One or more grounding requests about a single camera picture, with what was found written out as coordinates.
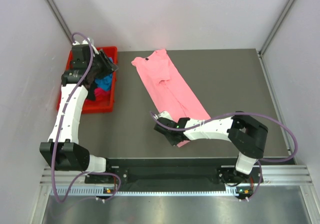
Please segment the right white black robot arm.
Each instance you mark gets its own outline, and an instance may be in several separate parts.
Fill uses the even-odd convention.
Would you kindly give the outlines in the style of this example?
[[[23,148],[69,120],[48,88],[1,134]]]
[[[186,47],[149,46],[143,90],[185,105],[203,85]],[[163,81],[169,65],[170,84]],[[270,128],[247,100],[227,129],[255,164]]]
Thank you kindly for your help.
[[[195,140],[223,140],[232,143],[239,155],[233,169],[233,176],[245,182],[252,175],[252,169],[263,158],[268,128],[249,115],[233,115],[215,120],[197,120],[182,117],[172,120],[167,111],[151,115],[156,122],[154,130],[163,134],[172,146]]]

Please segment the pink t shirt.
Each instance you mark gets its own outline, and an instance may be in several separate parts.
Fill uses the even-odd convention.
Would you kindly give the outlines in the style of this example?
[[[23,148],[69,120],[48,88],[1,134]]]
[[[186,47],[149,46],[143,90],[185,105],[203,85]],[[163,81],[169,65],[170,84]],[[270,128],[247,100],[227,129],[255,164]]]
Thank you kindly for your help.
[[[178,122],[180,118],[210,118],[165,49],[156,50],[145,58],[136,57],[131,64],[136,67],[159,113],[168,112],[174,122]]]

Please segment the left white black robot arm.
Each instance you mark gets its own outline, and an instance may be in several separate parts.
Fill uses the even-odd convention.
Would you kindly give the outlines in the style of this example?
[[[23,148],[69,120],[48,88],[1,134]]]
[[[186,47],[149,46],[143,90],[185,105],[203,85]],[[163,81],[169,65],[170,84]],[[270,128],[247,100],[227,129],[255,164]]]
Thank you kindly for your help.
[[[47,141],[39,151],[54,171],[96,173],[102,182],[114,175],[104,157],[97,157],[79,144],[83,114],[110,113],[114,109],[118,49],[89,47],[86,42],[72,46],[64,73],[57,116]]]

